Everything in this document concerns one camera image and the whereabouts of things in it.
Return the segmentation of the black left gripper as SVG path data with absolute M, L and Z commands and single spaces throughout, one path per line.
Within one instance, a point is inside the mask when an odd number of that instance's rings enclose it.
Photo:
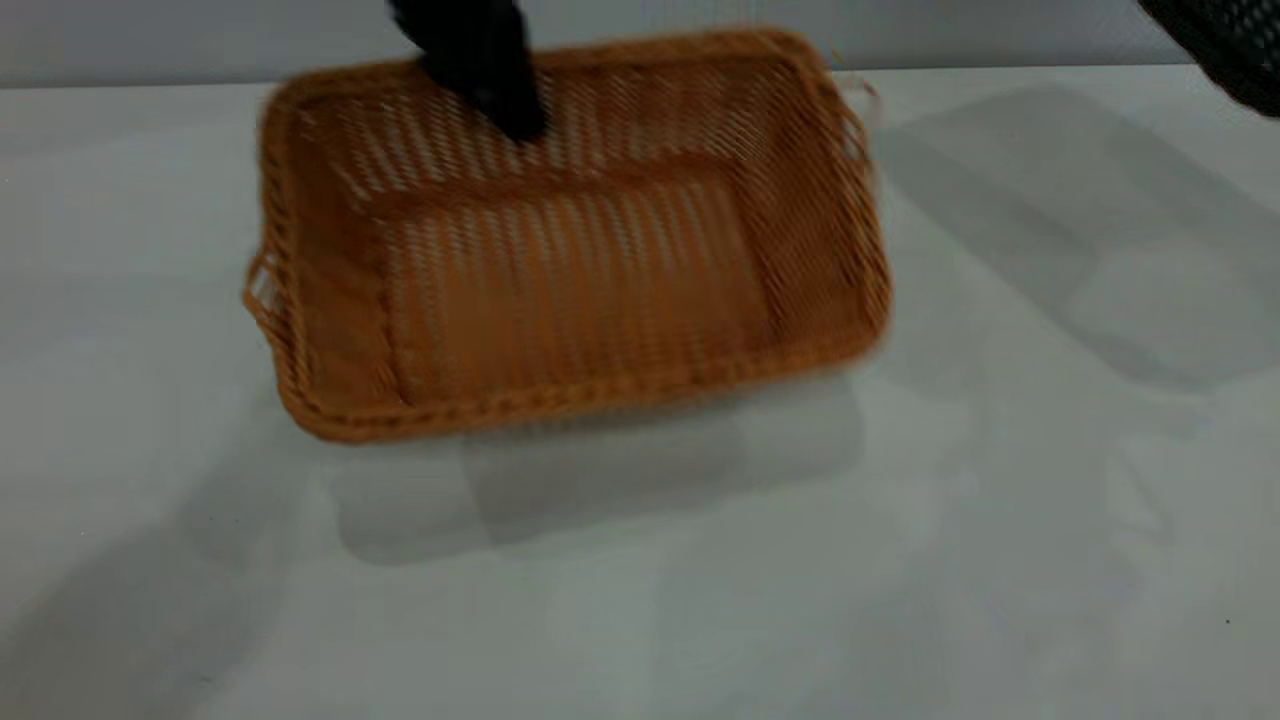
M 515 1 L 389 1 L 401 33 L 424 54 L 433 82 L 458 95 L 517 143 L 540 138 L 548 118 Z

